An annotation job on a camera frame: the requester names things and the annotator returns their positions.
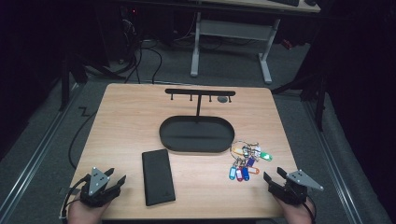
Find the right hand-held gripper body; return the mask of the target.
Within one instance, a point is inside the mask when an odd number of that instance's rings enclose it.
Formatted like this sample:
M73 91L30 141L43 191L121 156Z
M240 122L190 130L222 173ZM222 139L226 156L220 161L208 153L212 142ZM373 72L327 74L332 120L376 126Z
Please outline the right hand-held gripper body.
M290 205L299 205L306 202L308 189L323 191L324 188L303 170L288 173L283 186L275 184L268 186L268 191Z

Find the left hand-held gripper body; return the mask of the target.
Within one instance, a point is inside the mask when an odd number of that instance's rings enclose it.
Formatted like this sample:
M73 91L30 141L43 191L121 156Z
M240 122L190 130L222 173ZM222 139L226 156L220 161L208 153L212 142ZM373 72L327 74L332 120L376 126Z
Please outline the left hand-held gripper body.
M82 187L80 201L89 207L102 207L120 195L120 190L109 191L106 187L110 176L93 167L89 179Z

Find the person's left hand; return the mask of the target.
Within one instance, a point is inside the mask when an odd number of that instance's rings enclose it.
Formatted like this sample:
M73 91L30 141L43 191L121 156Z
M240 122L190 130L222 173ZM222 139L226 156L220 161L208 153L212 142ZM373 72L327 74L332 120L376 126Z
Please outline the person's left hand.
M110 203L102 207L89 207L80 201L73 202L68 208L68 224L99 224L109 206Z

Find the black keyboard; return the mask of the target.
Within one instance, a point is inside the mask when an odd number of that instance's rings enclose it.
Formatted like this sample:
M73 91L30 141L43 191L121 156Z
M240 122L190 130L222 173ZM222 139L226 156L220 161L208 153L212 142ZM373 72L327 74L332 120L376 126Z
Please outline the black keyboard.
M286 6L291 6L291 7L298 7L300 4L299 0L268 0L268 1L275 2L278 4L283 4Z

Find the key bunch with coloured tags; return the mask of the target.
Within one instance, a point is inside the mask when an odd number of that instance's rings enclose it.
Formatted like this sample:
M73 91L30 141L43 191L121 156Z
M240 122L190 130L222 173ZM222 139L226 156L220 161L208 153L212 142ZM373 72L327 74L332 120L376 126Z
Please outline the key bunch with coloured tags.
M230 180L249 181L251 175L258 175L260 169L254 164L260 160L272 161L273 156L262 150L259 143L248 143L243 140L234 141L229 147L233 164L229 170Z

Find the metal floor rail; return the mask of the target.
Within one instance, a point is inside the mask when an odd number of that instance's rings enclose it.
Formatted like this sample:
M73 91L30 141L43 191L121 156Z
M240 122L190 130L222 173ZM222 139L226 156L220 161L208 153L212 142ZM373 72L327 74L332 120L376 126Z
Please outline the metal floor rail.
M302 105L319 141L320 151L324 159L325 166L327 167L327 171L331 177L335 191L337 192L338 198L344 208L349 224L363 224L361 215L354 203L349 187L340 172L325 135L316 124L314 107L307 102L302 102Z
M83 84L73 84L70 101L61 110L61 87L29 119L8 154L0 161L0 224L7 224L25 190L45 156L54 135L59 130L70 105L83 90Z

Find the person's right hand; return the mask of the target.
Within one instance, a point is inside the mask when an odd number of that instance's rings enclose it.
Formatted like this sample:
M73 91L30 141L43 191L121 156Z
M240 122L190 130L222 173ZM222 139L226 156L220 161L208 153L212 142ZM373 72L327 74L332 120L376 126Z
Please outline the person's right hand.
M303 205L290 205L277 197L275 197L275 200L279 203L288 224L312 224L311 216L316 213L316 208L310 199L305 202L310 212Z

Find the dark computer tower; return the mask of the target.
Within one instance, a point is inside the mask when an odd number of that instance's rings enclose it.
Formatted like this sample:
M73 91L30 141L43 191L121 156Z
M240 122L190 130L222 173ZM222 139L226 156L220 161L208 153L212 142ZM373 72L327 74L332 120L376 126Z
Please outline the dark computer tower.
M135 7L121 6L120 19L126 42L126 59L131 62L139 43L137 9Z

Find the white-framed wooden desk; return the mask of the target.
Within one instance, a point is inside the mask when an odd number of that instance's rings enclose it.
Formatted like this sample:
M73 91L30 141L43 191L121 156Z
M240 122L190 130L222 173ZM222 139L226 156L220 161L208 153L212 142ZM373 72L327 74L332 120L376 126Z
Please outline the white-framed wooden desk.
M304 0L299 0L298 7L286 6L268 0L197 0L199 6L220 4L222 6L249 7L251 9L267 9L270 12L287 13L319 13L321 8L318 4L311 7ZM263 80L266 84L272 83L267 57L276 37L280 24L280 17L276 16L270 24L253 24L252 22L226 21L222 19L202 19L201 13L196 13L194 49L191 58L191 76L197 77L199 74L200 62L200 37L202 35L230 37L246 40L263 41L265 47L263 52L258 54L259 63L262 69Z

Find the black metal stand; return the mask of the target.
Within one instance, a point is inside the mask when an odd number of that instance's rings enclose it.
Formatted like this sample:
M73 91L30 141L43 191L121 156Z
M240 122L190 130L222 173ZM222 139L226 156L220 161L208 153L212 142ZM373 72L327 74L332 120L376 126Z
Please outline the black metal stand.
M117 75L99 63L88 60L83 56L66 52L62 60L62 73L61 73L61 83L62 83L62 95L61 95L61 111L65 111L66 107L69 105L70 101L70 77L73 77L77 84L86 84L88 81L88 76L86 75L85 66L88 65L93 69L97 70L106 77L121 79L121 76Z
M317 128L322 132L322 117L325 109L324 101L327 79L328 75L326 73L316 73L304 77L297 77L292 82L271 90L271 93L280 94L287 90L301 89L300 98L303 102L311 100L316 101L314 121Z

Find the black key rack with tray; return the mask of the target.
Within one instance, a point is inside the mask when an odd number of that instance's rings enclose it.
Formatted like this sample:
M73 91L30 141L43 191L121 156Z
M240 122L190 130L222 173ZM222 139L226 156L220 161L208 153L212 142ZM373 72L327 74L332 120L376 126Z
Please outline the black key rack with tray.
M197 97L196 112L192 116L177 115L167 118L159 128L160 140L164 147L175 152L221 153L227 150L234 140L233 125L226 119L202 116L202 98L225 97L231 102L235 91L208 91L187 89L166 89L174 99L175 95L189 95L190 100Z

